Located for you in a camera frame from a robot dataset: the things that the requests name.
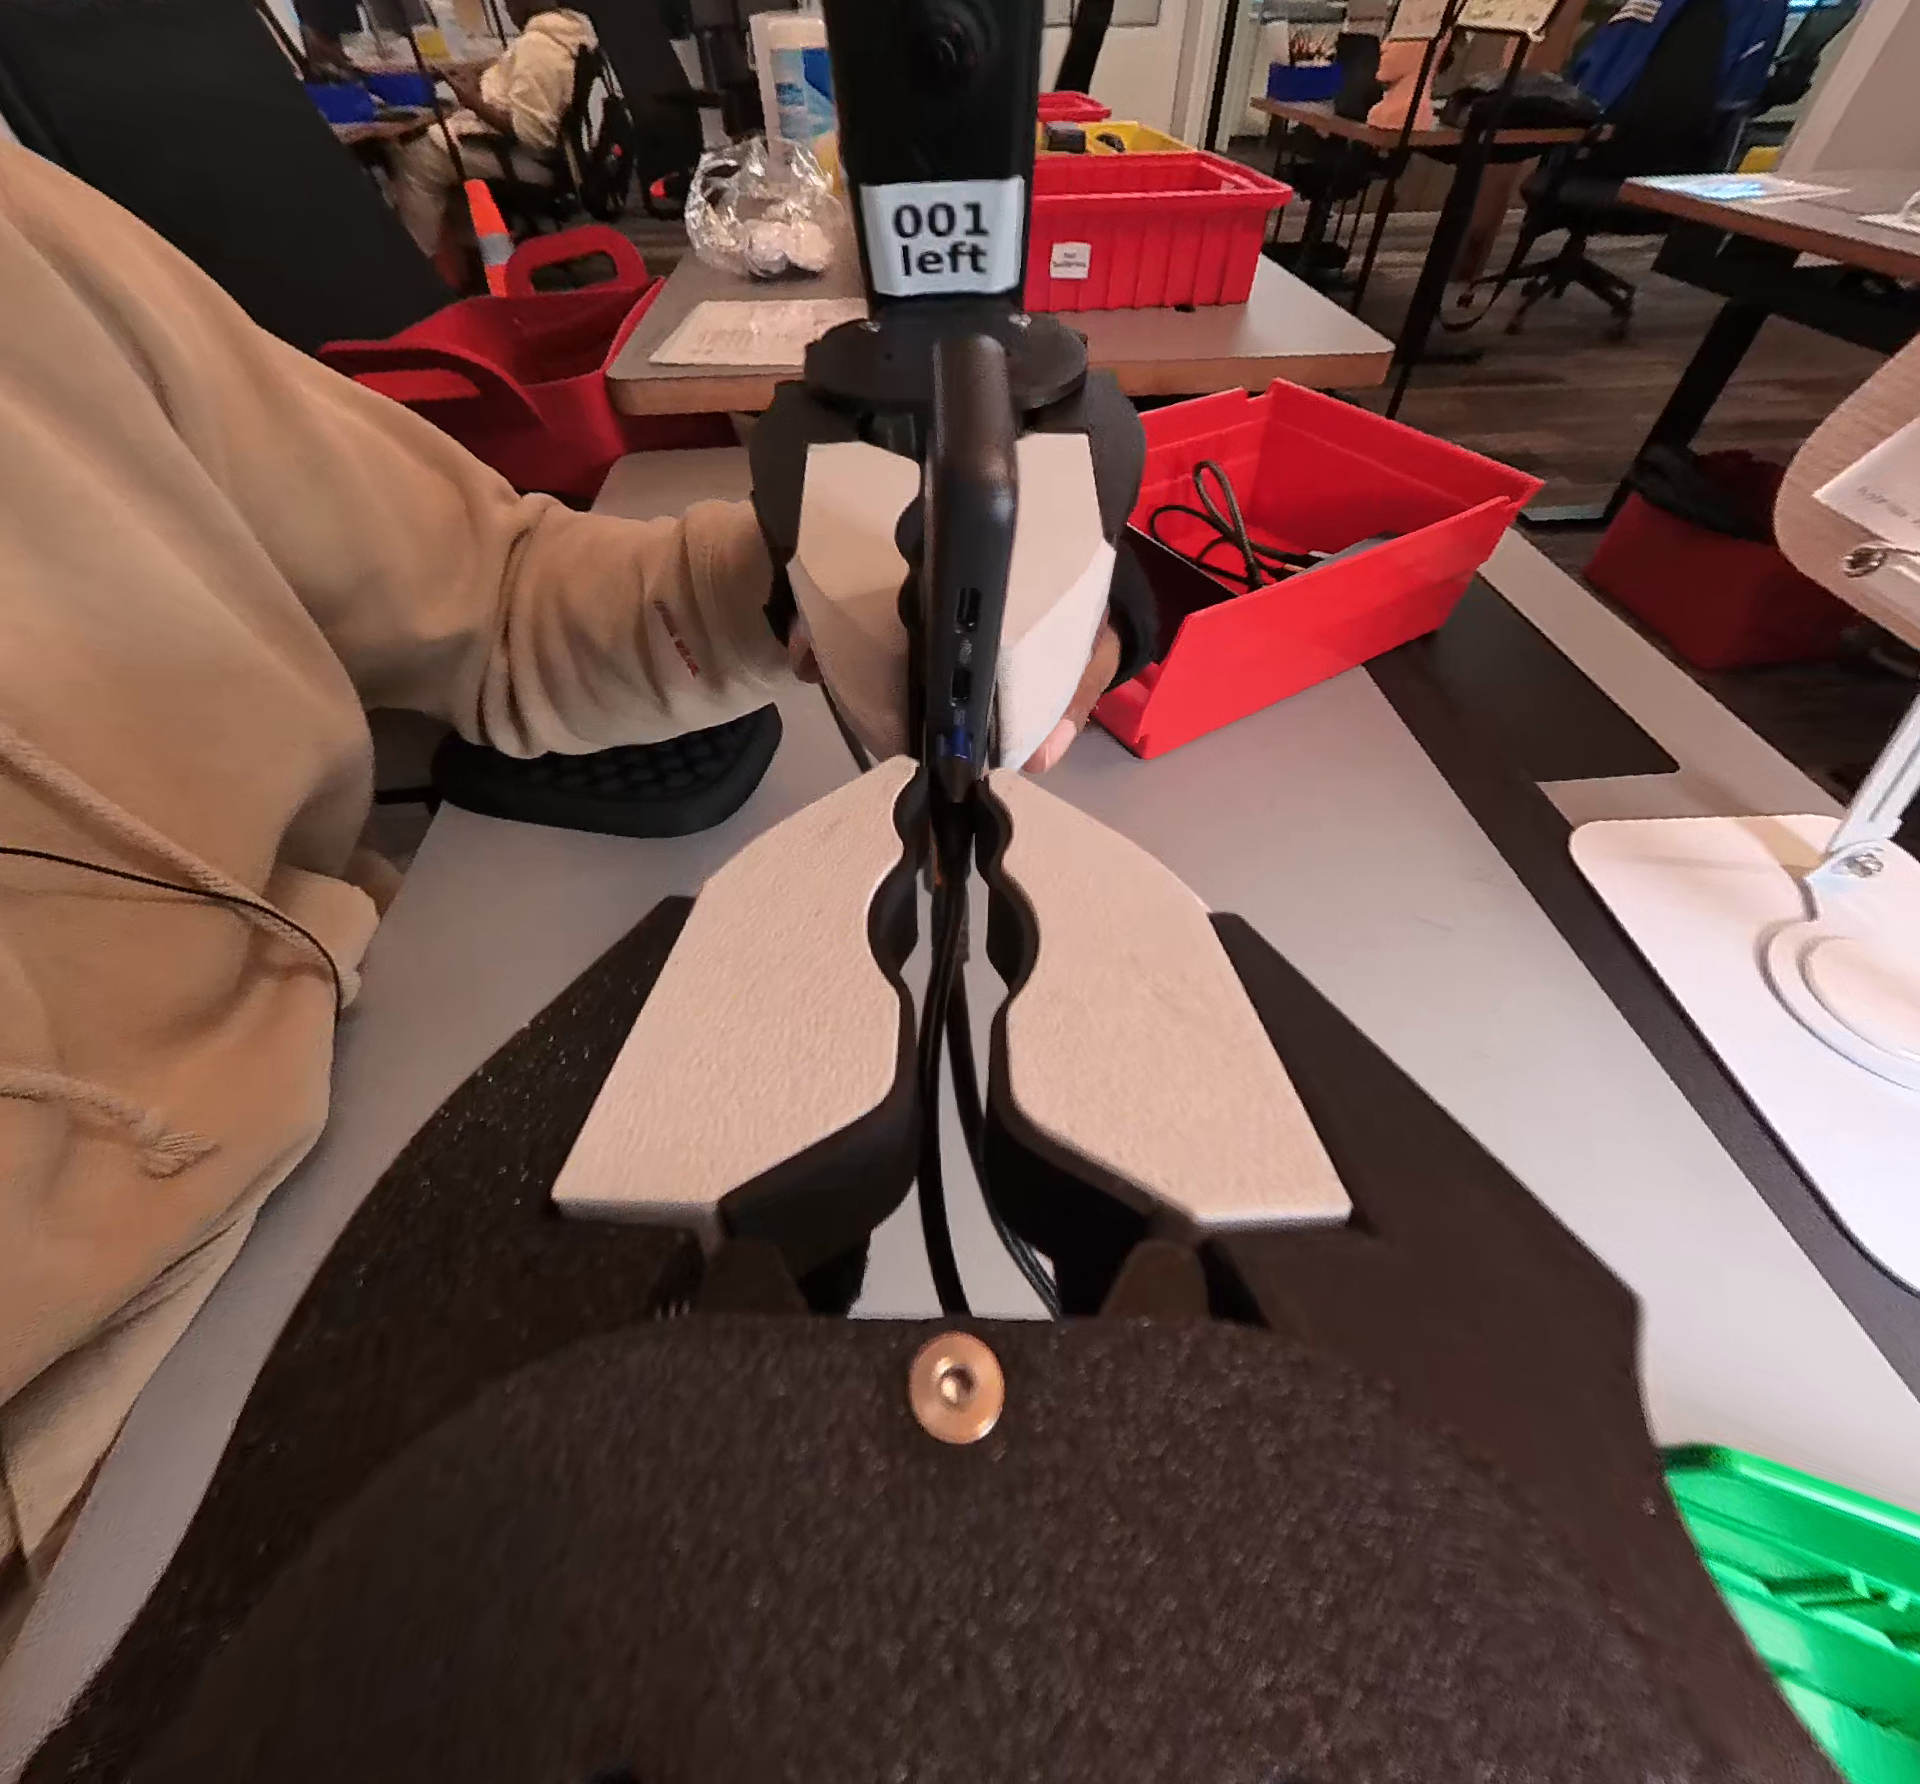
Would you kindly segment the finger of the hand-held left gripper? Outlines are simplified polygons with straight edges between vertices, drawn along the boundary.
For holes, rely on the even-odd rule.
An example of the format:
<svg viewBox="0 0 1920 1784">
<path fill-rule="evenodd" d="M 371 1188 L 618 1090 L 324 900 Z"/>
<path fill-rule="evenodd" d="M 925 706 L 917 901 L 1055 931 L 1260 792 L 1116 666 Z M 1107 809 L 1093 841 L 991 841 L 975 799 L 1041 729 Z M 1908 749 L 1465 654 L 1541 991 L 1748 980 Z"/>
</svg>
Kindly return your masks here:
<svg viewBox="0 0 1920 1784">
<path fill-rule="evenodd" d="M 1088 434 L 1016 445 L 1013 568 L 994 670 L 994 769 L 1025 769 L 1067 718 L 1108 621 L 1116 549 Z"/>
<path fill-rule="evenodd" d="M 789 583 L 834 710 L 874 760 L 910 756 L 907 556 L 900 525 L 925 472 L 878 445 L 811 445 Z"/>
</svg>

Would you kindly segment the red plastic bin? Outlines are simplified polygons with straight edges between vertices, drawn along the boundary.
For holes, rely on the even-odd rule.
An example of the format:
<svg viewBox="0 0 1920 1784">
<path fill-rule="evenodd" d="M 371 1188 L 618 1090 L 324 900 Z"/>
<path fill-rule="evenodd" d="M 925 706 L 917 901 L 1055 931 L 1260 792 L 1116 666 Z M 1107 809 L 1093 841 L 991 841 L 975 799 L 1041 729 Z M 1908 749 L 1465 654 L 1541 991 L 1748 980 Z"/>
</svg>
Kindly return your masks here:
<svg viewBox="0 0 1920 1784">
<path fill-rule="evenodd" d="M 1188 400 L 1145 419 L 1130 525 L 1230 578 L 1098 723 L 1157 760 L 1236 721 L 1427 638 L 1454 613 L 1541 482 L 1297 382 Z M 1313 552 L 1400 532 L 1299 573 Z"/>
</svg>

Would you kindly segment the green plastic bin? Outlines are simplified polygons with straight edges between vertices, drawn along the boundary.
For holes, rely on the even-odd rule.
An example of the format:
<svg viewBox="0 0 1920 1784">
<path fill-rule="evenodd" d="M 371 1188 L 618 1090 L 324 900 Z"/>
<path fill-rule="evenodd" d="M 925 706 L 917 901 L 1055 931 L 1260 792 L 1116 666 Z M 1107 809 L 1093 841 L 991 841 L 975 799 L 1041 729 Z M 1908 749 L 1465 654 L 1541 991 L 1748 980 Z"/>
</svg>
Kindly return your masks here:
<svg viewBox="0 0 1920 1784">
<path fill-rule="evenodd" d="M 1848 1781 L 1917 1778 L 1917 1516 L 1716 1444 L 1663 1450 L 1737 1625 Z"/>
</svg>

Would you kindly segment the black bin divider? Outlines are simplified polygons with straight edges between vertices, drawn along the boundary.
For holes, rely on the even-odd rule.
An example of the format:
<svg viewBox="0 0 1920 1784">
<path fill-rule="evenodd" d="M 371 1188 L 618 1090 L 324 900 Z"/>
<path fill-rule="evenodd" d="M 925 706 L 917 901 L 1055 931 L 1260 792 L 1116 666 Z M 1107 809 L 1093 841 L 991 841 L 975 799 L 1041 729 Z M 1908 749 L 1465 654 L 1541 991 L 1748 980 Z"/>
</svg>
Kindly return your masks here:
<svg viewBox="0 0 1920 1784">
<path fill-rule="evenodd" d="M 1122 556 L 1142 578 L 1155 609 L 1157 645 L 1172 645 L 1172 636 L 1194 617 L 1241 597 L 1241 590 L 1207 570 L 1188 555 L 1161 543 L 1149 529 L 1127 525 L 1122 532 Z"/>
</svg>

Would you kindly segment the white blue wipes canister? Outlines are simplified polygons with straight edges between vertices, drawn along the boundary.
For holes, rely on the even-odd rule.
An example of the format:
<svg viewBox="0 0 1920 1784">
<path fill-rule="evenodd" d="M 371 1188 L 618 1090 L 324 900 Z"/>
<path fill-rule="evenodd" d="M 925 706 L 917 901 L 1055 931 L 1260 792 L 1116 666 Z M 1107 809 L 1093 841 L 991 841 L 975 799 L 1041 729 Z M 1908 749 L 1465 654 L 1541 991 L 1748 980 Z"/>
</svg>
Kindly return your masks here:
<svg viewBox="0 0 1920 1784">
<path fill-rule="evenodd" d="M 828 188 L 843 188 L 826 23 L 805 12 L 759 12 L 749 50 L 770 152 L 805 152 Z"/>
</svg>

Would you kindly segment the clear plastic bag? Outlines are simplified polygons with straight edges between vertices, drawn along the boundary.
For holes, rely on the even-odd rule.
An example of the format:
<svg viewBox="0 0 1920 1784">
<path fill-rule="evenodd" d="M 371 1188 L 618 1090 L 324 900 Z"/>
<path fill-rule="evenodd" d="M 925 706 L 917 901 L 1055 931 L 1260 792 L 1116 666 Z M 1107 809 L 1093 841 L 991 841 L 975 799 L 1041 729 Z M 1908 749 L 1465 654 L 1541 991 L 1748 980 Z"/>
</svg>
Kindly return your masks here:
<svg viewBox="0 0 1920 1784">
<path fill-rule="evenodd" d="M 816 279 L 851 245 L 834 177 L 813 146 L 779 137 L 705 152 L 682 218 L 697 258 L 739 279 Z"/>
</svg>

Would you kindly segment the white paper sheet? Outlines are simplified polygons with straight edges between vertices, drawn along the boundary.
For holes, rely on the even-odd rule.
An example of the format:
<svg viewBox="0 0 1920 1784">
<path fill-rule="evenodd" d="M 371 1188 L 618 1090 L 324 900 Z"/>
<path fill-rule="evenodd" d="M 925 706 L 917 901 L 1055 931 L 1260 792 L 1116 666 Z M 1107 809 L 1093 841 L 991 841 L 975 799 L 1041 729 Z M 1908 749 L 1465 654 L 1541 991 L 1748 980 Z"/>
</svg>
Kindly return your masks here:
<svg viewBox="0 0 1920 1784">
<path fill-rule="evenodd" d="M 697 305 L 652 350 L 652 365 L 678 370 L 800 370 L 828 331 L 864 324 L 864 300 L 766 300 Z"/>
</svg>

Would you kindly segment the wooden-edged side table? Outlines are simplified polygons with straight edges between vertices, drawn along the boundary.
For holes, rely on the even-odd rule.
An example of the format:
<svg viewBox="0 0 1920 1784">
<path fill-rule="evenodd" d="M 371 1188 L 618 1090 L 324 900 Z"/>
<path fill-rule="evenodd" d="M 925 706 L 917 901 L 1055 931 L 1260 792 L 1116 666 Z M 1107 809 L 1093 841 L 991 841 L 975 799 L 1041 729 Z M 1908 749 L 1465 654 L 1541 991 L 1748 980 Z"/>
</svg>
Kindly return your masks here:
<svg viewBox="0 0 1920 1784">
<path fill-rule="evenodd" d="M 859 292 L 859 266 L 851 260 L 813 283 L 749 283 L 684 255 L 610 362 L 612 406 L 641 419 L 724 411 L 755 415 L 770 407 L 779 380 L 800 376 L 796 366 L 667 365 L 659 350 L 706 301 L 845 301 Z M 1071 313 L 1067 324 L 1085 331 L 1093 366 L 1112 373 L 1134 400 L 1263 391 L 1275 380 L 1314 391 L 1369 391 L 1393 365 L 1389 338 L 1271 260 L 1257 264 L 1249 301 L 1238 306 Z"/>
</svg>

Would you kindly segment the red labelled storage bins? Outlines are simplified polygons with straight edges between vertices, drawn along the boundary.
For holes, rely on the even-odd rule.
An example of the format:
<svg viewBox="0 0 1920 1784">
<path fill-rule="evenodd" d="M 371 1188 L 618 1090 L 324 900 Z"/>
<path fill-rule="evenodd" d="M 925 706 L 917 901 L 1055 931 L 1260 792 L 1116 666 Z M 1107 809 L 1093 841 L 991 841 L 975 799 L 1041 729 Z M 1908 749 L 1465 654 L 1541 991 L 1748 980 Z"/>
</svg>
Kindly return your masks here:
<svg viewBox="0 0 1920 1784">
<path fill-rule="evenodd" d="M 1031 313 L 1241 306 L 1294 188 L 1222 156 L 1041 156 Z"/>
</svg>

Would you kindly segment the instruction sheet board white stand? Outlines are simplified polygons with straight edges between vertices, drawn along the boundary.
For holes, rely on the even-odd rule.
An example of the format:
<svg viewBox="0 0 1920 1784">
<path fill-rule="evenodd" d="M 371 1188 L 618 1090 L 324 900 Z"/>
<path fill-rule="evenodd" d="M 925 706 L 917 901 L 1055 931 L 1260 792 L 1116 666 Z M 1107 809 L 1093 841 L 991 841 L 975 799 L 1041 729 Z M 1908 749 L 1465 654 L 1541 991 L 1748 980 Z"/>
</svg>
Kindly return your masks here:
<svg viewBox="0 0 1920 1784">
<path fill-rule="evenodd" d="M 1773 529 L 1917 646 L 1917 343 L 1815 430 Z M 1852 1243 L 1917 1289 L 1917 706 L 1848 812 L 1582 826 L 1570 852 Z"/>
</svg>

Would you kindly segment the person's beige hoodie torso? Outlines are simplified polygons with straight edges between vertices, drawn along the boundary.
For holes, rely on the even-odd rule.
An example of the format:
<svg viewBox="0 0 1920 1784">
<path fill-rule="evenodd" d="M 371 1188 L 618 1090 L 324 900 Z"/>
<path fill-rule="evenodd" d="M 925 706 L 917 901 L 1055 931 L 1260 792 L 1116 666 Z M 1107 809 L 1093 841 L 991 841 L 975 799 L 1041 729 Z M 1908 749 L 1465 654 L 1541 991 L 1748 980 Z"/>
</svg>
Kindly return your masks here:
<svg viewBox="0 0 1920 1784">
<path fill-rule="evenodd" d="M 3 1603 L 312 1150 L 379 904 L 339 391 L 3 150 Z"/>
</svg>

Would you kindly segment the red floor bin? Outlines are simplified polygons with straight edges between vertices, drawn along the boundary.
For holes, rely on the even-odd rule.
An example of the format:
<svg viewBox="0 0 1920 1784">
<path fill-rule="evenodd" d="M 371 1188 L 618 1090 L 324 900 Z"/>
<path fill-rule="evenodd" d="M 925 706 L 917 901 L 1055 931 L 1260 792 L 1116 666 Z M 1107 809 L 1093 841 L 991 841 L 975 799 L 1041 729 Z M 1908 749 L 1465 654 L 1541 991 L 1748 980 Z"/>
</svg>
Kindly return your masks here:
<svg viewBox="0 0 1920 1784">
<path fill-rule="evenodd" d="M 1585 581 L 1700 670 L 1833 664 L 1857 621 L 1772 543 L 1692 525 L 1640 494 L 1625 499 Z"/>
</svg>

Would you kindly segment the office chair with blue jacket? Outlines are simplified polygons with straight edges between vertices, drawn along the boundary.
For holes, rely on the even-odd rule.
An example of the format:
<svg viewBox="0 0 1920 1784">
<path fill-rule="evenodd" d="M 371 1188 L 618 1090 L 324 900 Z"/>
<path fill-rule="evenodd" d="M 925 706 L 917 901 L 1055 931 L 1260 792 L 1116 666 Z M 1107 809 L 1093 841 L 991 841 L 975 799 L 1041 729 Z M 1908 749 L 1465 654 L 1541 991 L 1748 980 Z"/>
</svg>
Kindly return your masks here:
<svg viewBox="0 0 1920 1784">
<path fill-rule="evenodd" d="M 1567 74 L 1598 106 L 1585 145 L 1553 150 L 1525 182 L 1525 226 L 1503 286 L 1519 286 L 1515 334 L 1542 300 L 1594 294 L 1621 338 L 1636 287 L 1589 255 L 1600 237 L 1665 237 L 1667 215 L 1621 199 L 1650 177 L 1719 171 L 1752 116 L 1790 0 L 1625 0 Z"/>
</svg>

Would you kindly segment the wooden-top desk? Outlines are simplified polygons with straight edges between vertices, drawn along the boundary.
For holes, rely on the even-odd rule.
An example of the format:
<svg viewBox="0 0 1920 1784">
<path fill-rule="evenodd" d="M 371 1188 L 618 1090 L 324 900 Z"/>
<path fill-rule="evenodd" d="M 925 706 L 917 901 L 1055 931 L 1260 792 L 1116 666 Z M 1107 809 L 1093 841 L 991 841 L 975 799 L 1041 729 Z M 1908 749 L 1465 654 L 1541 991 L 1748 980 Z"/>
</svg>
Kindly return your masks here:
<svg viewBox="0 0 1920 1784">
<path fill-rule="evenodd" d="M 1598 525 L 1632 494 L 1636 467 L 1659 449 L 1690 449 L 1769 321 L 1894 355 L 1917 334 L 1917 234 L 1879 224 L 1905 171 L 1837 171 L 1815 195 L 1709 195 L 1678 177 L 1625 182 L 1631 210 L 1667 221 L 1654 271 L 1715 294 L 1716 315 L 1674 382 L 1638 453 L 1628 459 Z"/>
</svg>

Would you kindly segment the red handled basket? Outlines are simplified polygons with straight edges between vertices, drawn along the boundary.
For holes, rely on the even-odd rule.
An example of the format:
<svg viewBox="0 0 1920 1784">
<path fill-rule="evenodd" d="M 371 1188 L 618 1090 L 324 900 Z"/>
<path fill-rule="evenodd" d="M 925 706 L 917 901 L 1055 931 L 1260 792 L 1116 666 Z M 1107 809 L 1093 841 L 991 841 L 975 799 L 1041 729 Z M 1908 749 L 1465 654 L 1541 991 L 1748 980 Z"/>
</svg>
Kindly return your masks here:
<svg viewBox="0 0 1920 1784">
<path fill-rule="evenodd" d="M 607 366 L 663 283 L 610 226 L 516 245 L 502 283 L 396 338 L 329 343 L 318 359 L 447 433 L 516 492 L 593 502 L 627 453 Z"/>
</svg>

